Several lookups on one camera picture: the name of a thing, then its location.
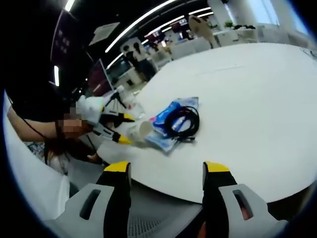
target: blue packaging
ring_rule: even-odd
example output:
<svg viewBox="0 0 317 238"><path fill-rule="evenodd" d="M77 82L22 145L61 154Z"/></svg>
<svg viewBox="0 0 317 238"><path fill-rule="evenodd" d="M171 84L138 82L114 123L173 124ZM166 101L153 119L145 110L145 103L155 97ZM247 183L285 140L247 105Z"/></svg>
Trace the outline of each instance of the blue packaging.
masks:
<svg viewBox="0 0 317 238"><path fill-rule="evenodd" d="M198 97L176 99L171 102L164 111L159 113L156 117L151 118L150 121L153 123L154 131L146 137L146 140L157 145L166 153L172 151L176 144L178 144L178 140L168 137L164 131L164 122L168 114L170 114L173 110L184 106L190 106L198 109ZM187 129L189 125L185 122L185 117L176 119L172 126L173 130L182 131Z"/></svg>

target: yellow cap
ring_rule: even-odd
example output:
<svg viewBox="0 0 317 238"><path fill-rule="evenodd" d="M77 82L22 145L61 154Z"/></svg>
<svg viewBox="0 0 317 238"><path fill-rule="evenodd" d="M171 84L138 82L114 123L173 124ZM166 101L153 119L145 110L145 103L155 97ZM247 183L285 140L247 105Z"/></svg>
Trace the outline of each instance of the yellow cap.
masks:
<svg viewBox="0 0 317 238"><path fill-rule="evenodd" d="M107 166L104 171L126 172L128 164L129 164L129 162L127 162L127 161L121 161L121 162Z"/></svg>
<svg viewBox="0 0 317 238"><path fill-rule="evenodd" d="M127 137L125 137L123 135L120 135L118 143L119 144L124 144L124 145L132 144L132 142Z"/></svg>
<svg viewBox="0 0 317 238"><path fill-rule="evenodd" d="M219 163L205 161L205 164L207 165L208 173L210 173L210 172L229 172L230 171L230 169L228 167L226 167L225 165L219 164Z"/></svg>
<svg viewBox="0 0 317 238"><path fill-rule="evenodd" d="M123 117L124 117L125 119L129 119L129 120L131 120L131 121L135 121L134 118L133 118L132 116L130 116L129 114L124 113L124 114L123 114Z"/></svg>

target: ceiling light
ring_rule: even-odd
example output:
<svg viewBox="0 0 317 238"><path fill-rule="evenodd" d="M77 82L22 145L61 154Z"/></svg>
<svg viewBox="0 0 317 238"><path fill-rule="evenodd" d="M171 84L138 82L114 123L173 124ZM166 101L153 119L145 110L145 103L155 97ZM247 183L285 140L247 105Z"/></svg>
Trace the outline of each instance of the ceiling light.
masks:
<svg viewBox="0 0 317 238"><path fill-rule="evenodd" d="M149 40L146 39L145 41L143 41L141 44L144 45L145 43L147 43Z"/></svg>
<svg viewBox="0 0 317 238"><path fill-rule="evenodd" d="M147 13L145 13L144 15L142 15L141 17L139 17L137 20L135 20L131 25L129 25L127 28L125 28L124 31L122 31L120 33L120 35L117 36L117 38L115 38L115 40L107 47L106 49L106 53L109 52L109 50L115 45L115 43L117 43L125 34L127 34L128 31L130 31L134 26L136 26L139 22L141 22L143 19L145 19L146 17L150 16L152 13L160 10L162 7L165 7L166 5L175 2L177 0L168 0L166 2L163 2L162 4L152 8L150 11L148 11Z"/></svg>
<svg viewBox="0 0 317 238"><path fill-rule="evenodd" d="M162 32L168 31L168 30L170 30L170 29L172 29L171 26L169 26L169 27L165 28L164 30L162 30Z"/></svg>
<svg viewBox="0 0 317 238"><path fill-rule="evenodd" d="M123 53L119 54L119 55L107 66L107 69L109 69L121 56L123 56Z"/></svg>
<svg viewBox="0 0 317 238"><path fill-rule="evenodd" d="M198 17L208 16L208 15L212 15L212 14L213 14L213 11L212 12L207 12L205 14L198 15Z"/></svg>
<svg viewBox="0 0 317 238"><path fill-rule="evenodd" d="M66 3L66 6L65 6L65 10L66 11L70 11L71 10L71 7L73 6L75 0L68 0L68 2Z"/></svg>
<svg viewBox="0 0 317 238"><path fill-rule="evenodd" d="M98 85L97 85L97 87L93 90L93 92L96 92L96 90L97 90L97 89L99 89L99 88L100 88L100 86L101 86L101 85L100 85L100 84L98 84Z"/></svg>
<svg viewBox="0 0 317 238"><path fill-rule="evenodd" d="M182 18L184 18L184 17L185 17L184 15L179 16L178 18L175 18L175 19L173 19L173 20L171 20L171 21L169 21L169 22L163 24L162 26L159 26L159 27L155 28L153 31L150 31L147 35L145 35L145 37L147 37L147 36L153 34L154 32L157 32L159 29L163 28L164 26L167 26L167 25L173 23L174 21L178 21L178 20L180 20L180 19L182 19Z"/></svg>
<svg viewBox="0 0 317 238"><path fill-rule="evenodd" d="M56 86L56 85L55 85L53 82L51 82L51 81L49 81L49 83L52 84L52 85L54 85L54 86Z"/></svg>
<svg viewBox="0 0 317 238"><path fill-rule="evenodd" d="M192 11L192 12L188 13L188 15L192 15L192 14L195 14L195 13L197 13L197 12L206 11L206 10L210 10L210 9L211 9L210 6L209 6L209 7L205 7L205 8L196 10L196 11Z"/></svg>
<svg viewBox="0 0 317 238"><path fill-rule="evenodd" d="M59 75L58 75L58 67L55 65L54 66L54 78L55 78L55 85L58 87L59 86Z"/></svg>

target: black cable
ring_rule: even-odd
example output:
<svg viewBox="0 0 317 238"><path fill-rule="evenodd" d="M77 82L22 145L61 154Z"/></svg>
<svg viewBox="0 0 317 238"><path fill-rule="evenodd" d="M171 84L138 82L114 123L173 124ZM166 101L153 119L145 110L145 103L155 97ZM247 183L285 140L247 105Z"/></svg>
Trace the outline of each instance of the black cable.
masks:
<svg viewBox="0 0 317 238"><path fill-rule="evenodd" d="M91 141L90 137L89 137L88 135L86 135L86 136L87 136L87 139L89 140L89 142L90 142L90 144L91 144L92 148L95 150L95 152L97 152L97 150L96 150L96 148L95 148L94 144L92 143L92 141Z"/></svg>
<svg viewBox="0 0 317 238"><path fill-rule="evenodd" d="M173 126L177 119L185 117L185 121L190 121L190 126L188 129L183 131L176 131L173 129ZM193 135L199 129L199 114L196 108L193 107L180 107L173 110L170 114L167 115L165 122L164 122L164 129L167 135L171 138L177 139L179 141L184 140L194 140L195 138Z"/></svg>
<svg viewBox="0 0 317 238"><path fill-rule="evenodd" d="M11 99L9 98L9 101L11 103L11 107L13 108L13 104ZM35 130L24 118L21 118L32 130L34 130L36 133L38 133L38 135L40 135L41 137L43 137L44 139L48 139L48 137L44 136L42 133L40 133L39 131Z"/></svg>

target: coiled cable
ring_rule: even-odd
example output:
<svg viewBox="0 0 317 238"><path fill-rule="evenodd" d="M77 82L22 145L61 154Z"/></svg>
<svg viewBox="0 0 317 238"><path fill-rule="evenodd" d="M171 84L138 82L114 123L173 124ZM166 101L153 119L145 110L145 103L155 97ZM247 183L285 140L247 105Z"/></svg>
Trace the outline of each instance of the coiled cable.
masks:
<svg viewBox="0 0 317 238"><path fill-rule="evenodd" d="M189 121L190 126L188 129L183 131L176 131L177 127L176 120L179 118L185 117L184 121ZM199 129L200 119L199 114L196 108L185 106L179 107L173 110L170 114L167 115L164 122L164 129L167 135L171 138L177 139L179 141L193 141L193 137Z"/></svg>

